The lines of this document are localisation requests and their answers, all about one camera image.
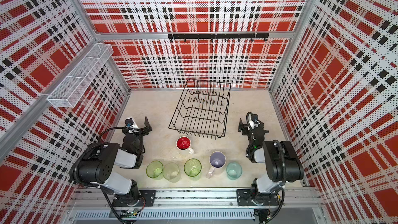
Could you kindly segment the white mug red inside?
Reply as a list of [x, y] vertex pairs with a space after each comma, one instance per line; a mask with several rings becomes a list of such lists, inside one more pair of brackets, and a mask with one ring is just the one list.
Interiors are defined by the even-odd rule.
[[176, 147], [180, 153], [195, 154], [195, 151], [192, 149], [192, 142], [187, 136], [179, 137], [176, 141]]

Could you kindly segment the teal textured glass cup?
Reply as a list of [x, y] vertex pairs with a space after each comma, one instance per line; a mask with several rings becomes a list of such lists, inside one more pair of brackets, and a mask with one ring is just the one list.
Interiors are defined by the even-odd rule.
[[227, 166], [227, 177], [230, 180], [236, 180], [242, 175], [243, 169], [237, 162], [230, 162]]

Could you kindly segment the black wire dish rack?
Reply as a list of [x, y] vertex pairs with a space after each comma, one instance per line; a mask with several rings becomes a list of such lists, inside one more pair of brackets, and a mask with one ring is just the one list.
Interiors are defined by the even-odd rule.
[[189, 79], [169, 124], [183, 135], [219, 139], [226, 135], [232, 84]]

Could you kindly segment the pink mug purple inside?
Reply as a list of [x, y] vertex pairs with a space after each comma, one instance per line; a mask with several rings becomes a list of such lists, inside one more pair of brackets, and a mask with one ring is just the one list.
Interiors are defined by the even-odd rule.
[[207, 178], [211, 178], [215, 175], [219, 175], [223, 172], [226, 167], [227, 158], [221, 151], [214, 151], [209, 156], [210, 168], [206, 174]]

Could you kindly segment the green patterned glass cup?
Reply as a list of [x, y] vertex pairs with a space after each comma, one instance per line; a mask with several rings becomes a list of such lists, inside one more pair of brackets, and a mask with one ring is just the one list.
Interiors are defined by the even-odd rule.
[[199, 180], [201, 171], [202, 164], [198, 159], [189, 159], [184, 164], [184, 172], [191, 180]]

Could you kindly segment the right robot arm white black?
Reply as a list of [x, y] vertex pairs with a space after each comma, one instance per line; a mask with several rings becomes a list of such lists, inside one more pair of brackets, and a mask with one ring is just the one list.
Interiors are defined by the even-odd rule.
[[248, 116], [246, 121], [240, 120], [238, 125], [238, 131], [249, 142], [246, 158], [253, 164], [264, 164], [265, 174], [255, 178], [249, 190], [237, 191], [238, 205], [278, 205], [277, 193], [286, 183], [303, 179], [303, 166], [291, 142], [265, 139], [269, 131], [257, 115]]

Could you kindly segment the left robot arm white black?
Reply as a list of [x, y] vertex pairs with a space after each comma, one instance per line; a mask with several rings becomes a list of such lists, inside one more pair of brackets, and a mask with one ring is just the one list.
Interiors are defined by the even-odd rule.
[[98, 140], [111, 130], [121, 130], [123, 143], [97, 142], [90, 144], [69, 170], [72, 181], [85, 187], [98, 188], [107, 195], [114, 196], [117, 206], [135, 206], [145, 203], [138, 190], [137, 182], [125, 178], [114, 167], [139, 169], [144, 153], [144, 136], [152, 131], [148, 118], [144, 127], [139, 128], [133, 118], [125, 120], [125, 126], [113, 127], [103, 131]]

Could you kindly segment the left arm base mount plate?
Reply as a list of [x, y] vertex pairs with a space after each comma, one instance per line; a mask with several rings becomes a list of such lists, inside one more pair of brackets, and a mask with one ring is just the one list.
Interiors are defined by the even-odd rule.
[[138, 190], [130, 192], [126, 195], [115, 195], [113, 207], [143, 207], [153, 206], [155, 198], [155, 190]]

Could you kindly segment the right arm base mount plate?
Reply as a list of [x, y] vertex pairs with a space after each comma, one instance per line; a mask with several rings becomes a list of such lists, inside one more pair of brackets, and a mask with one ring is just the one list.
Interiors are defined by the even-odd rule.
[[279, 200], [275, 194], [252, 193], [249, 189], [236, 191], [239, 206], [278, 206]]

